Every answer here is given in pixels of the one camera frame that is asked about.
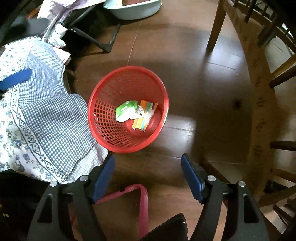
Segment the green white paper carton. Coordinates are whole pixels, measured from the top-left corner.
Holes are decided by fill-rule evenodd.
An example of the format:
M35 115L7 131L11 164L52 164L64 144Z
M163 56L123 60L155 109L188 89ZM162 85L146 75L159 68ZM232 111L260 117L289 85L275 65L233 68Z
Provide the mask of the green white paper carton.
M115 120L120 123L143 117L144 110L136 100L126 101L115 109Z

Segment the colourful striped cardboard box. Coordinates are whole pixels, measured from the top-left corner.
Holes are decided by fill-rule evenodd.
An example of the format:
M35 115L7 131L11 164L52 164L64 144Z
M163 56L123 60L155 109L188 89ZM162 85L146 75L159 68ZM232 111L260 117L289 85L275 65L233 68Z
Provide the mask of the colourful striped cardboard box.
M137 106L136 111L136 113L139 115L139 118L136 118L133 121L132 129L145 131L157 107L158 103L152 103L145 100L141 100L140 104Z

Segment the blue floral bedsheet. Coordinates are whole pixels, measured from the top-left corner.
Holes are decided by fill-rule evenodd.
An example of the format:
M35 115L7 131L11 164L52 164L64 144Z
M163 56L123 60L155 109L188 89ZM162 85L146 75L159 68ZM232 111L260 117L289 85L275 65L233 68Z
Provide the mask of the blue floral bedsheet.
M1 171L46 182L74 182L102 165L107 149L93 138L87 104L64 86L65 66L39 37L10 43L1 79L30 69L31 77L1 98Z

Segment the red mesh waste basket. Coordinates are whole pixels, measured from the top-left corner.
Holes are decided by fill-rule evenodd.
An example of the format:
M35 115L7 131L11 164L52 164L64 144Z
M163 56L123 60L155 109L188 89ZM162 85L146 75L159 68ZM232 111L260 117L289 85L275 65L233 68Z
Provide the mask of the red mesh waste basket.
M104 148L132 153L156 139L168 110L169 97L158 75L144 67L126 66L96 85L88 103L88 122Z

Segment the folded purple blanket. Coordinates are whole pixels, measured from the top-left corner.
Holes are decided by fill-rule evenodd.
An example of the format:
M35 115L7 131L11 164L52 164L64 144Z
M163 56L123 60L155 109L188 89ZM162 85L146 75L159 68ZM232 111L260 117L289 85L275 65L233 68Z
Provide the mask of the folded purple blanket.
M62 37L67 32L67 28L63 27L62 23L70 15L70 13L77 9L84 9L90 6L95 6L104 3L105 0L54 0L43 1L38 19L46 18L49 20L49 26L46 28L42 40L51 44L55 48L63 48L66 46Z

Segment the light blue wash basin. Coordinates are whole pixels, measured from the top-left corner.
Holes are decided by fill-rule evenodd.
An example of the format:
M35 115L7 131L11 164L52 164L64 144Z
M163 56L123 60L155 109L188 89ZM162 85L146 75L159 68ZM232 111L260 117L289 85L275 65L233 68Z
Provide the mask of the light blue wash basin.
M120 20L132 21L154 15L161 5L161 1L132 1L128 5L124 5L122 1L106 1L103 7Z

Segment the wooden chair near basket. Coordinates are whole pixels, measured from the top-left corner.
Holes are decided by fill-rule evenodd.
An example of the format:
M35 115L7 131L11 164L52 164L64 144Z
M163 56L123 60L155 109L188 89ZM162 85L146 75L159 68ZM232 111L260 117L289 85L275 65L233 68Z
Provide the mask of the wooden chair near basket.
M243 180L270 240L295 240L295 1L218 1L207 44L212 52L228 17L252 86L252 125Z

